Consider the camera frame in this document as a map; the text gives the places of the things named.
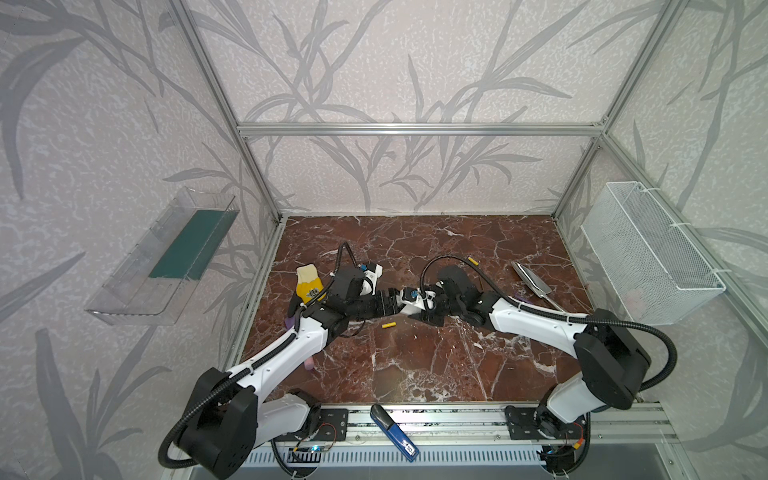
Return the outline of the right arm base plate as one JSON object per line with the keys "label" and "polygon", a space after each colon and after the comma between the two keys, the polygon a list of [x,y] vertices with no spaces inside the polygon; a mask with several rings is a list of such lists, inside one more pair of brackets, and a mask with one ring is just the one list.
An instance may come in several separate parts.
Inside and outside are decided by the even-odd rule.
{"label": "right arm base plate", "polygon": [[576,442],[584,438],[589,424],[586,415],[579,416],[574,422],[565,423],[538,407],[507,405],[503,414],[511,440]]}

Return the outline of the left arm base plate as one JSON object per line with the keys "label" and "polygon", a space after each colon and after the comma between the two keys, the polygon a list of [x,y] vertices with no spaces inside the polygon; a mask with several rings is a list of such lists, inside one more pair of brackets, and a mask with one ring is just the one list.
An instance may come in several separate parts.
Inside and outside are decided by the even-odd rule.
{"label": "left arm base plate", "polygon": [[311,410],[306,421],[305,437],[321,442],[345,441],[350,411],[346,408],[320,408]]}

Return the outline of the white remote green buttons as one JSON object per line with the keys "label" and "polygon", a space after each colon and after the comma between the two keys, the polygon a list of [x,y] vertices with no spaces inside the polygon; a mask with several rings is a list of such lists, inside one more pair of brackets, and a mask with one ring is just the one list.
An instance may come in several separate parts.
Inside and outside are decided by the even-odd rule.
{"label": "white remote green buttons", "polygon": [[420,319],[431,307],[431,302],[418,288],[406,287],[398,293],[400,313],[412,319]]}

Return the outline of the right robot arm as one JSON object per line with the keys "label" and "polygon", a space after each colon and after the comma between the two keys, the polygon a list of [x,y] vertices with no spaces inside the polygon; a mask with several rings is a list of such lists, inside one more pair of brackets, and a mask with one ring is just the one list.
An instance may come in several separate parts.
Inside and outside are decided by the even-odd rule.
{"label": "right robot arm", "polygon": [[541,401],[539,417],[571,423],[601,407],[628,410],[636,396],[666,380],[678,362],[674,341],[656,327],[623,321],[597,309],[576,314],[547,309],[507,295],[483,272],[481,291],[466,272],[443,268],[434,285],[419,284],[402,295],[403,310],[425,323],[457,317],[475,328],[522,336],[574,358],[577,374]]}

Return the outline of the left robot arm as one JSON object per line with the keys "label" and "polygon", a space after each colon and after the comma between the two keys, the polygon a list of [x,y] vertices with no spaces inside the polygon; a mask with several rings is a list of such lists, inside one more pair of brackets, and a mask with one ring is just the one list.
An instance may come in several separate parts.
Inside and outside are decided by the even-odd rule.
{"label": "left robot arm", "polygon": [[227,479],[253,448],[288,433],[315,430],[320,404],[306,393],[277,400],[272,391],[306,360],[346,332],[350,321],[397,312],[376,288],[383,273],[368,263],[338,269],[309,299],[292,299],[294,324],[253,357],[222,371],[211,368],[197,380],[184,413],[161,441],[158,462],[166,469],[199,465]]}

